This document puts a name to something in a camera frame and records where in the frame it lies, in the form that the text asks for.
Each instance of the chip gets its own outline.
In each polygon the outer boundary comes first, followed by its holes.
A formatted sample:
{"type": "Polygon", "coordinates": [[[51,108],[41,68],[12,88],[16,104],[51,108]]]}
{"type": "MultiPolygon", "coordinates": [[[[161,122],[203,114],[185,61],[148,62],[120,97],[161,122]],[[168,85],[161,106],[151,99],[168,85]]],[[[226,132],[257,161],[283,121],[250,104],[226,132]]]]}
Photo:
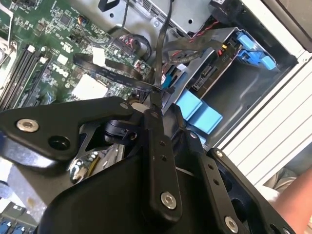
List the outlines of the chip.
{"type": "Polygon", "coordinates": [[[77,86],[72,91],[72,95],[79,100],[90,100],[105,97],[108,88],[96,81],[87,74],[84,74],[77,86]]]}
{"type": "Polygon", "coordinates": [[[38,30],[39,32],[42,32],[42,31],[44,30],[44,26],[43,26],[41,23],[39,23],[39,24],[37,25],[37,30],[38,30]]]}
{"type": "Polygon", "coordinates": [[[62,17],[59,19],[59,21],[60,21],[62,24],[66,25],[66,26],[69,25],[70,20],[71,20],[71,18],[70,18],[68,15],[66,15],[66,14],[63,14],[62,17]]]}

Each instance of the white label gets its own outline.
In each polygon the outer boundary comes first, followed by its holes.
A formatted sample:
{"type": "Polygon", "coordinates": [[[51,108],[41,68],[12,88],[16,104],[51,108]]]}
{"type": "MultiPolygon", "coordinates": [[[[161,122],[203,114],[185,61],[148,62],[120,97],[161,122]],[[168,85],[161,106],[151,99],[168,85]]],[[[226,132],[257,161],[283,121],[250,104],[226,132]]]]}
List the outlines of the white label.
{"type": "Polygon", "coordinates": [[[63,65],[65,65],[66,63],[67,63],[67,61],[68,61],[68,58],[67,57],[65,57],[64,55],[62,55],[62,54],[60,54],[59,56],[58,56],[58,62],[60,62],[61,64],[63,64],[63,65]]]}
{"type": "Polygon", "coordinates": [[[103,48],[93,47],[93,63],[100,67],[105,67],[105,50],[103,48]]]}
{"type": "Polygon", "coordinates": [[[222,4],[224,3],[225,0],[212,0],[212,1],[214,1],[214,2],[216,2],[216,3],[219,3],[220,5],[222,5],[222,4]]]}

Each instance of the motherboard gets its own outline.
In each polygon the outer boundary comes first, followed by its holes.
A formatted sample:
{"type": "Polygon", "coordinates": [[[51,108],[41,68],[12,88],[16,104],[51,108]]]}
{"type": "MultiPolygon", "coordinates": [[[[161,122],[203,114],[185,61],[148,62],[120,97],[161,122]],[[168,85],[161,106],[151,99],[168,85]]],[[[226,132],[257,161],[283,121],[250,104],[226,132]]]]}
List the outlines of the motherboard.
{"type": "Polygon", "coordinates": [[[109,96],[126,99],[132,88],[73,64],[74,54],[97,49],[91,41],[103,49],[100,60],[132,67],[143,78],[152,71],[67,1],[2,0],[0,10],[0,111],[109,96]]]}

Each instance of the blue tab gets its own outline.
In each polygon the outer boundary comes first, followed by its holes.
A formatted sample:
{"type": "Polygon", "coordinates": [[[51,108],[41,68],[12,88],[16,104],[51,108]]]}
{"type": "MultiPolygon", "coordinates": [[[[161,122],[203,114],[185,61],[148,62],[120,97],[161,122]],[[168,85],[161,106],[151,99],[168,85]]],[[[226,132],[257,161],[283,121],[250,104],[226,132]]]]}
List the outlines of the blue tab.
{"type": "Polygon", "coordinates": [[[243,32],[238,34],[237,39],[243,45],[245,50],[252,50],[255,48],[255,43],[243,32]]]}
{"type": "Polygon", "coordinates": [[[191,117],[189,123],[203,132],[210,134],[222,118],[222,115],[220,115],[217,111],[208,106],[206,103],[203,103],[191,117]]]}
{"type": "Polygon", "coordinates": [[[176,104],[180,107],[183,118],[188,121],[203,103],[190,91],[184,90],[176,104]]]}
{"type": "Polygon", "coordinates": [[[166,79],[165,79],[165,82],[163,82],[161,88],[165,89],[165,88],[168,88],[170,83],[172,81],[172,76],[171,75],[166,75],[166,79]]]}
{"type": "Polygon", "coordinates": [[[261,59],[261,63],[268,69],[273,70],[276,67],[276,63],[270,58],[270,56],[265,56],[261,59]]]}

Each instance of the blue plastic latch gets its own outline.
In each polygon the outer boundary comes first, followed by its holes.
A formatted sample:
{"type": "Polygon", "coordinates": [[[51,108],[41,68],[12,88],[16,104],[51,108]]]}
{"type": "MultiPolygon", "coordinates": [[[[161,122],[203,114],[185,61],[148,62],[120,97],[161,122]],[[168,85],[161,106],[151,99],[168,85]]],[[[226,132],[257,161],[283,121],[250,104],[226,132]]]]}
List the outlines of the blue plastic latch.
{"type": "Polygon", "coordinates": [[[170,85],[170,83],[171,83],[171,81],[172,81],[172,76],[171,75],[166,75],[166,79],[165,79],[165,82],[163,82],[163,84],[162,84],[162,88],[163,89],[165,89],[165,88],[168,88],[169,87],[169,85],[170,85]]]}
{"type": "Polygon", "coordinates": [[[263,65],[268,70],[272,70],[276,67],[276,63],[270,58],[270,56],[265,55],[265,53],[261,51],[241,50],[238,57],[241,61],[255,66],[263,65]]]}
{"type": "Polygon", "coordinates": [[[222,115],[220,115],[217,111],[208,106],[206,103],[203,103],[191,117],[189,123],[203,132],[210,134],[222,118],[222,115]]]}
{"type": "Polygon", "coordinates": [[[276,63],[270,58],[270,56],[263,57],[261,63],[265,65],[268,70],[273,70],[276,67],[276,63]]]}
{"type": "Polygon", "coordinates": [[[203,103],[190,91],[184,90],[176,104],[180,107],[183,118],[188,121],[203,103]]]}
{"type": "Polygon", "coordinates": [[[238,33],[237,40],[243,45],[245,50],[252,50],[256,44],[243,32],[238,33]]]}

